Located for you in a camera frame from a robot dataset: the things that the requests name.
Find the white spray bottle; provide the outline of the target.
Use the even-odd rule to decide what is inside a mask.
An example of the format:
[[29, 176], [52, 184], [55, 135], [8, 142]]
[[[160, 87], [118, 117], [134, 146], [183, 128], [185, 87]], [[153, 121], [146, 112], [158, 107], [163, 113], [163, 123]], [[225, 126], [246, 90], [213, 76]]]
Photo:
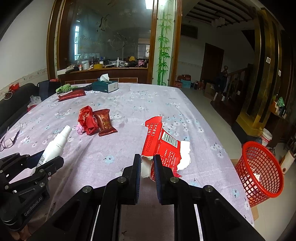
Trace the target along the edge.
[[51, 161], [55, 157], [62, 155], [71, 131], [72, 128], [69, 125], [66, 125], [63, 130], [58, 133], [58, 135], [56, 135], [56, 137], [51, 142], [49, 142], [46, 149], [43, 151], [36, 168], [42, 166], [48, 161]]

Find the torn red cardboard box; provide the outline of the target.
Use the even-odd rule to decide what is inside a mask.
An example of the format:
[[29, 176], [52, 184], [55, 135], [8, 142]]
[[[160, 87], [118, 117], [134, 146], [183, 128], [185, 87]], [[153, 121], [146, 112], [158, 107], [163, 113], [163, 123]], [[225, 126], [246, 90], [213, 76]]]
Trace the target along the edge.
[[141, 154], [141, 177], [154, 180], [155, 155], [160, 155], [162, 165], [172, 170], [180, 178], [178, 171], [184, 170], [191, 163], [190, 142], [176, 140], [163, 129], [162, 117], [155, 116], [146, 120], [147, 136]]

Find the dark red snack packet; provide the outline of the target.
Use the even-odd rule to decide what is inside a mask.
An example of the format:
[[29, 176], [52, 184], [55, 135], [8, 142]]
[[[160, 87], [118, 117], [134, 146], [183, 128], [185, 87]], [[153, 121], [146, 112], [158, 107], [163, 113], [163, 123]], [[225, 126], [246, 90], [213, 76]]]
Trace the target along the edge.
[[111, 124], [109, 112], [109, 109], [100, 109], [93, 112], [99, 126], [98, 135], [100, 137], [118, 132], [117, 129], [115, 129]]

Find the red foil wrapper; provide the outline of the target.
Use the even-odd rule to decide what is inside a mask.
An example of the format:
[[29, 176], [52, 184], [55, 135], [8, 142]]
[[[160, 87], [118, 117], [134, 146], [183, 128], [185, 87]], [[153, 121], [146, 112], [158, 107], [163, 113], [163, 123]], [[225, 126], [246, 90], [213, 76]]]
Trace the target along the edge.
[[99, 129], [93, 110], [90, 106], [85, 106], [79, 111], [78, 122], [87, 135], [91, 136]]

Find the eyeglasses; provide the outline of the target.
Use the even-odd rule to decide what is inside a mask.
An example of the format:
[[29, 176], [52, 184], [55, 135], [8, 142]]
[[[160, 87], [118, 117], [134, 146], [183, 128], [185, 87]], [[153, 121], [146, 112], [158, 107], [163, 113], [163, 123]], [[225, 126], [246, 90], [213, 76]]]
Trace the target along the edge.
[[7, 135], [8, 131], [9, 131], [9, 129], [10, 129], [9, 126], [7, 127], [5, 134], [1, 139], [0, 152], [2, 152], [5, 149], [11, 148], [16, 143], [16, 139], [18, 138], [18, 136], [20, 134], [21, 128], [22, 128], [22, 124], [19, 123], [19, 129], [16, 132], [15, 136], [13, 138], [6, 138], [6, 135]]

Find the black sofa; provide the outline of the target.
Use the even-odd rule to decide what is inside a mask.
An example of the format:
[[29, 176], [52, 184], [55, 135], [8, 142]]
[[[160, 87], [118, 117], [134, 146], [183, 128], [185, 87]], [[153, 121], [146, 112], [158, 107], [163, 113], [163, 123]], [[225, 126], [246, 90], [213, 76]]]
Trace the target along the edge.
[[12, 127], [24, 114], [27, 113], [31, 96], [39, 95], [39, 88], [27, 83], [19, 87], [9, 99], [1, 100], [1, 138], [6, 133], [8, 127]]

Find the purple floral bed sheet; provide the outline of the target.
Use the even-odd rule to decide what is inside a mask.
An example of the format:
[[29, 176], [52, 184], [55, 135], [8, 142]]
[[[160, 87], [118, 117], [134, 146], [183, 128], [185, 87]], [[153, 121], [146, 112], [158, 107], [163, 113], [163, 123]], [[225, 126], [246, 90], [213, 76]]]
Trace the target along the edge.
[[[100, 137], [78, 134], [79, 110], [109, 109], [116, 132]], [[112, 93], [89, 91], [85, 96], [58, 101], [53, 95], [6, 128], [6, 138], [15, 144], [1, 152], [32, 155], [48, 146], [65, 126], [72, 131], [63, 152], [64, 165], [49, 180], [50, 198], [32, 217], [25, 230], [12, 234], [29, 240], [32, 234], [85, 185], [100, 187], [121, 175], [142, 152], [145, 121], [160, 116], [166, 132], [190, 142], [191, 163], [182, 170], [190, 185], [216, 188], [250, 223], [254, 220], [242, 185], [230, 158], [200, 112], [181, 90], [146, 84], [120, 84]]]

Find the green cloth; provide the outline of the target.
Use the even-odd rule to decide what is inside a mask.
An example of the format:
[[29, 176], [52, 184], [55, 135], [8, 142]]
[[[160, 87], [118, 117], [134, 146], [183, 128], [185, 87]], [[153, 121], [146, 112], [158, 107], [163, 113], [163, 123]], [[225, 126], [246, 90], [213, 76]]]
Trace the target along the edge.
[[72, 91], [73, 89], [76, 89], [76, 88], [78, 88], [78, 86], [65, 84], [65, 85], [62, 85], [61, 87], [57, 88], [56, 93], [57, 94], [68, 93], [68, 92], [70, 92], [70, 91]]

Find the flat dark red packet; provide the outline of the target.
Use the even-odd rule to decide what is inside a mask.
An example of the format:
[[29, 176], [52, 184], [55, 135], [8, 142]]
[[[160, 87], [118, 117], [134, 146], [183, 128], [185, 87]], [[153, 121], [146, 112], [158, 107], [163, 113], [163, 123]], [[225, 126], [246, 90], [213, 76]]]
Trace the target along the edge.
[[78, 90], [73, 90], [67, 94], [64, 94], [64, 95], [59, 95], [58, 96], [58, 101], [65, 101], [65, 100], [68, 100], [68, 99], [73, 99], [73, 98], [76, 98], [76, 97], [81, 97], [81, 96], [86, 96], [86, 93], [83, 89], [78, 89]]

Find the red plastic mesh basket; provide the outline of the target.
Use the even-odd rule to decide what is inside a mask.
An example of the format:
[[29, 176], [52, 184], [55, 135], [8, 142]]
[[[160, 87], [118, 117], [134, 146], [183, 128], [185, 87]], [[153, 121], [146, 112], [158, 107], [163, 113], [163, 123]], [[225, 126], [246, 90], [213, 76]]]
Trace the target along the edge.
[[284, 186], [283, 173], [275, 156], [262, 144], [243, 144], [235, 170], [243, 185], [250, 207], [278, 197]]

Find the teal tissue box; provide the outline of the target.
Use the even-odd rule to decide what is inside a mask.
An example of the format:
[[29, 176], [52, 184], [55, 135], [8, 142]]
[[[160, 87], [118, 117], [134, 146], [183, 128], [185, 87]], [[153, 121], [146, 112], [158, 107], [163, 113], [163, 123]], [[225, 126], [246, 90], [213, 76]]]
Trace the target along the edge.
[[108, 74], [103, 74], [92, 83], [92, 90], [104, 93], [114, 92], [118, 90], [118, 81], [110, 79]]

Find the white plastic bucket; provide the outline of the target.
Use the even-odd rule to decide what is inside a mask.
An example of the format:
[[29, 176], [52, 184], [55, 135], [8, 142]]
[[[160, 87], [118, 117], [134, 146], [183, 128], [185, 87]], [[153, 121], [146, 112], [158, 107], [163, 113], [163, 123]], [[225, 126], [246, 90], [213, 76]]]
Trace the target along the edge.
[[261, 143], [265, 147], [273, 138], [272, 134], [266, 128], [263, 129], [260, 137], [261, 137]]

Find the bamboo painted pillar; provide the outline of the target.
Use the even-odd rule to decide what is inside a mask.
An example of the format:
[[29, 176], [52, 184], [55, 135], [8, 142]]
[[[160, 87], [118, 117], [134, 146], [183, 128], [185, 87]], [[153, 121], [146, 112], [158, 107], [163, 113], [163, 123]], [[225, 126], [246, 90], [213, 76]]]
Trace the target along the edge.
[[158, 1], [152, 84], [169, 86], [178, 2]]

